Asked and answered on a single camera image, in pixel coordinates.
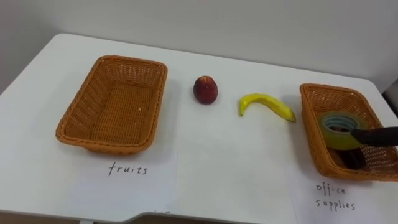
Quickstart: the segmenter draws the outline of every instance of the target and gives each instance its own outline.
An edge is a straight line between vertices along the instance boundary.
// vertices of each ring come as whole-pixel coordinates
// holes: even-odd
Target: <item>white paper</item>
[[[316,170],[309,150],[298,153],[297,163],[286,165],[298,224],[379,223],[372,182],[326,178]]]
[[[80,207],[82,214],[92,210],[90,213],[98,214],[94,218],[111,221],[144,212],[170,213],[169,204],[175,196],[176,148],[154,142],[135,156],[87,153],[90,158],[73,183],[67,207]]]

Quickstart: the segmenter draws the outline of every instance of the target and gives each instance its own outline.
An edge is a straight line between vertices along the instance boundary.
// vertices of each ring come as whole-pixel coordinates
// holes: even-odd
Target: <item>white wall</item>
[[[381,91],[398,78],[397,0],[13,0],[0,12],[1,83],[58,32],[363,77]]]

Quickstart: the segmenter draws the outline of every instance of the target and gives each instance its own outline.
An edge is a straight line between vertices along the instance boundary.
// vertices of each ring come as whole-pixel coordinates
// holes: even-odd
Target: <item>banana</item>
[[[295,122],[296,117],[294,116],[293,111],[283,102],[275,99],[272,96],[260,93],[253,93],[244,95],[239,100],[239,115],[243,116],[244,110],[251,104],[251,103],[261,103],[263,105],[268,106],[273,112],[277,115],[281,116],[282,118],[286,119],[287,121]]]

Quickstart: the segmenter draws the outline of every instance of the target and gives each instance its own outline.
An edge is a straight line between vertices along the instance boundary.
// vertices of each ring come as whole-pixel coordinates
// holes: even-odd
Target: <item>masking tape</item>
[[[337,150],[356,149],[361,146],[351,135],[353,129],[366,129],[360,117],[347,112],[329,111],[318,118],[326,146]]]

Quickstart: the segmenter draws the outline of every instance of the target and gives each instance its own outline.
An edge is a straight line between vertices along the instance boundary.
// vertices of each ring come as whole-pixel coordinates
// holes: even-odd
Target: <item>wicker basket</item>
[[[398,156],[394,147],[362,146],[366,167],[347,169],[334,149],[329,149],[318,126],[318,116],[327,111],[345,111],[359,116],[369,129],[381,128],[365,97],[355,90],[328,85],[301,85],[302,118],[312,159],[321,175],[351,180],[398,181]]]
[[[167,67],[159,62],[99,58],[58,124],[59,141],[127,155],[154,140]]]

